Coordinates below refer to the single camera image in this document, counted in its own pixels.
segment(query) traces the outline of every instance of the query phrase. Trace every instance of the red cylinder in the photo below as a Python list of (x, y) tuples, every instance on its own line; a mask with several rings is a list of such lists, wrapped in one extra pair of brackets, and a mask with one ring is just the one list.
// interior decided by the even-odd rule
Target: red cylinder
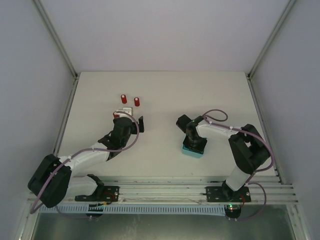
[(138, 97), (135, 97), (135, 98), (134, 98), (134, 105), (135, 105), (136, 107), (139, 107), (139, 106), (140, 106), (140, 99), (139, 99)]
[(126, 103), (128, 102), (126, 95), (124, 95), (124, 94), (121, 95), (121, 102), (122, 102), (123, 104), (126, 104)]

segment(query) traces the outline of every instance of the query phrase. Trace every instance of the teal block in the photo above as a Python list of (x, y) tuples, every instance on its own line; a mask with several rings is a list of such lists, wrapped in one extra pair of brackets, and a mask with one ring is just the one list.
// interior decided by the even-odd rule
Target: teal block
[(194, 151), (190, 151), (188, 148), (185, 147), (185, 145), (182, 146), (182, 153), (187, 155), (187, 156), (191, 156), (194, 157), (196, 159), (199, 159), (203, 156), (203, 153), (197, 153)]

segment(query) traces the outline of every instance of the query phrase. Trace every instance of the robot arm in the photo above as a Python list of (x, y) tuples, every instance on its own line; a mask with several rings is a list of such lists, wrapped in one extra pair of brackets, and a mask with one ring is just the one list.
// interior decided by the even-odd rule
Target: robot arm
[[(138, 122), (139, 132), (143, 133), (143, 117), (140, 117)], [(89, 202), (102, 202), (110, 198), (110, 195), (105, 194), (104, 184), (98, 177), (92, 174), (79, 178), (73, 177), (95, 164), (116, 157), (121, 153), (117, 150), (121, 150), (127, 145), (131, 134), (137, 134), (136, 123), (128, 117), (117, 117), (113, 123), (113, 130), (98, 140), (91, 148), (81, 150), (74, 156), (56, 157), (50, 154), (42, 160), (28, 183), (28, 188), (35, 195), (39, 194), (52, 172), (67, 159), (70, 159), (56, 172), (40, 196), (40, 200), (47, 208), (56, 206), (64, 198), (76, 196), (87, 196)]]
[[(212, 137), (213, 133), (222, 134), (228, 138), (236, 164), (231, 175), (222, 184), (222, 193), (228, 201), (232, 201), (234, 198), (239, 199), (237, 192), (270, 157), (270, 153), (264, 144), (253, 136), (209, 125), (204, 121), (203, 116), (191, 120), (186, 115), (182, 115), (178, 118), (176, 125), (186, 135), (183, 141), (183, 149), (198, 155), (204, 154), (207, 138)], [(241, 129), (260, 137), (253, 125), (247, 124)]]

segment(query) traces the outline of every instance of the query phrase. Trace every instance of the white wall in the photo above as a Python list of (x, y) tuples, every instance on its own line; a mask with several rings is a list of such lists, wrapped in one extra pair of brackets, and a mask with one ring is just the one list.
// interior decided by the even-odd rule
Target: white wall
[(42, 1), (78, 72), (249, 72), (288, 3)]
[(297, 1), (253, 77), (280, 165), (320, 239), (320, 1)]
[(52, 152), (72, 78), (30, 0), (0, 3), (0, 239), (14, 237), (27, 183)]

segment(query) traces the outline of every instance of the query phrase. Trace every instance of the white table surface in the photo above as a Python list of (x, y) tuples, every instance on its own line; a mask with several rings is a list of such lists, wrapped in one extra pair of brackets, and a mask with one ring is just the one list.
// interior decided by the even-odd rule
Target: white table surface
[[(144, 117), (145, 132), (137, 143), (112, 160), (96, 164), (81, 175), (115, 177), (228, 176), (235, 166), (228, 139), (213, 134), (204, 155), (182, 154), (185, 134), (178, 117), (191, 119), (209, 109), (222, 109), (229, 126), (254, 125), (263, 136), (244, 72), (82, 72), (66, 124), (59, 156), (90, 147), (113, 129), (113, 112), (140, 98), (133, 115)], [(212, 116), (224, 116), (215, 113)], [(262, 167), (269, 165), (270, 159)], [(275, 176), (273, 168), (258, 176)]]

